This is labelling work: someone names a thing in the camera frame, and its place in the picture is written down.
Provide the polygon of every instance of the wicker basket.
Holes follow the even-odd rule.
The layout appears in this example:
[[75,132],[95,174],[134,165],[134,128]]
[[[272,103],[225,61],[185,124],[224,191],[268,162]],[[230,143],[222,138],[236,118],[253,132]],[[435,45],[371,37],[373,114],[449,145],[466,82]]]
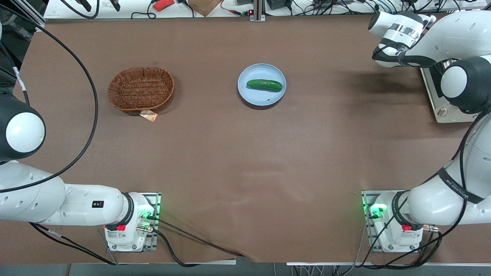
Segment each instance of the wicker basket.
[[174,92],[174,79],[159,67],[134,67],[123,70],[108,87],[109,102],[119,110],[155,109]]

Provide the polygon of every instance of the table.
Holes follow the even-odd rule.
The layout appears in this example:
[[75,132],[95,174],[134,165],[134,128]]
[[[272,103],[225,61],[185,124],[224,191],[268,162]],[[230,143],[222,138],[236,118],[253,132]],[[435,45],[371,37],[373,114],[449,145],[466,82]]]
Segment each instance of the table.
[[[124,0],[120,2],[121,10],[118,12],[114,9],[114,7],[112,6],[109,0],[100,0],[100,1],[101,1],[101,6],[97,19],[130,19],[131,14],[133,12],[146,12],[148,4],[150,2],[150,0],[148,1]],[[375,3],[378,3],[381,6],[380,10],[387,10],[387,12],[390,12],[390,10],[388,9],[389,7],[392,10],[396,8],[398,12],[400,12],[401,9],[406,10],[408,7],[407,3],[405,3],[404,8],[402,8],[402,2],[400,0],[382,0],[382,1],[386,2],[387,7],[383,5],[379,0],[369,1],[368,3],[363,3],[357,0],[345,0],[345,4],[351,10],[362,12],[362,13],[373,13],[374,11],[370,6],[374,7]],[[436,9],[438,8],[438,4],[440,3],[439,0],[429,0],[429,1],[430,3],[428,4],[428,0],[424,0],[424,1],[420,0],[417,1],[414,5],[418,10],[422,8],[423,9],[422,12],[435,12]],[[95,12],[97,0],[88,0],[88,2],[92,5],[91,12],[87,12],[82,7],[82,5],[77,4],[74,1],[68,1],[68,2],[82,14],[91,16]],[[309,5],[312,5],[313,3],[312,0],[295,0],[295,3],[297,3],[298,6],[292,4],[293,14],[301,14],[303,12],[302,9],[305,9],[306,11],[310,10],[310,12],[307,14],[312,13],[312,7],[308,7]],[[477,0],[474,2],[457,0],[457,3],[461,9],[484,8],[487,5],[486,0]],[[347,8],[343,7],[341,4],[342,2],[339,1],[339,5],[335,5],[333,7],[332,14],[341,14],[341,13],[346,13],[348,11]],[[223,7],[227,9],[237,10],[239,12],[253,9],[252,3],[246,5],[237,5],[237,0],[224,0]],[[443,0],[440,10],[441,11],[458,10],[458,7],[455,4],[455,2],[452,0]],[[192,17],[191,11],[187,6],[185,6],[184,4],[177,4],[177,3],[162,10],[161,12],[157,12],[156,10],[153,10],[151,8],[151,12],[155,13],[157,18]],[[290,10],[288,10],[286,7],[271,10],[270,6],[267,3],[266,3],[266,12],[274,16],[289,16],[291,14]],[[203,17],[197,12],[195,12],[195,16]],[[44,17],[48,20],[49,19],[56,19],[56,20],[83,19],[81,16],[78,16],[73,11],[68,9],[59,0],[51,0],[48,3],[48,6],[44,13]],[[235,17],[237,18],[237,20],[240,18],[239,16],[222,9],[219,5],[216,6],[215,9],[213,9],[213,11],[207,17]],[[148,17],[146,15],[135,15],[134,18],[147,19]]]
[[[87,66],[100,102],[93,143],[62,178],[162,192],[161,218],[252,261],[352,262],[364,224],[361,190],[419,185],[447,163],[469,126],[435,122],[416,69],[382,68],[370,59],[378,39],[367,31],[369,20],[48,23]],[[241,71],[258,62],[277,66],[287,80],[285,96],[269,109],[244,104],[237,92]],[[107,101],[111,79],[134,66],[159,66],[174,76],[172,100],[155,122]],[[58,171],[89,134],[89,83],[42,33],[34,35],[21,73],[47,125],[43,147],[23,162]],[[95,227],[52,229],[105,252]],[[432,261],[491,263],[489,254],[469,253],[490,250],[489,229],[458,226]],[[25,222],[1,221],[0,233],[2,264],[95,261]],[[183,261],[232,257],[165,233]],[[373,256],[376,263],[392,258]],[[156,252],[116,258],[171,261],[161,241]]]

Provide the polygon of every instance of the light blue plate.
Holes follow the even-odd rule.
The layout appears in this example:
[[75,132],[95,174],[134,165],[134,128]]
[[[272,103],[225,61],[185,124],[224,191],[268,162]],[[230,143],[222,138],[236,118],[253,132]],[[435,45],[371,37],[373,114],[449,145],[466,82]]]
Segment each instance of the light blue plate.
[[[269,92],[251,89],[247,86],[248,81],[257,79],[277,81],[283,85],[283,89],[280,92]],[[242,98],[248,103],[256,106],[268,106],[276,103],[283,97],[286,90],[286,79],[278,68],[270,64],[258,63],[242,71],[237,81],[237,88]]]

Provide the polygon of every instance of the green cucumber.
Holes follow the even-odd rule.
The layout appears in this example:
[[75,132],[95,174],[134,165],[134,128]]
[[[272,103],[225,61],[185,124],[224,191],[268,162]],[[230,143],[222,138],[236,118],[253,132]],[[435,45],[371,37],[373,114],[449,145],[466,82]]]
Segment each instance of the green cucumber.
[[281,83],[269,80],[250,80],[247,82],[247,86],[252,89],[268,90],[273,92],[280,92],[283,89],[283,85]]

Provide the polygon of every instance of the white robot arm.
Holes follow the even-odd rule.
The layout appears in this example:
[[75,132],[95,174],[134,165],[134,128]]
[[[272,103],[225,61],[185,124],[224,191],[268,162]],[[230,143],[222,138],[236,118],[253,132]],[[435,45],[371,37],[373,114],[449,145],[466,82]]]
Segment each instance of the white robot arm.
[[101,185],[65,184],[16,161],[34,154],[46,136],[41,115],[9,92],[0,92],[0,219],[49,225],[104,225],[116,251],[142,251],[145,231],[137,228],[154,208],[139,193]]
[[[489,11],[457,12],[435,21],[433,16],[403,12],[376,14],[369,25],[381,38],[373,59],[384,67],[429,67],[459,59],[447,67],[441,80],[445,98],[464,113],[482,114],[465,143],[464,151],[434,176],[410,191],[383,192],[369,208],[383,251],[405,252],[418,247],[424,224],[453,225],[491,222],[491,22]],[[462,188],[463,154],[466,189]]]

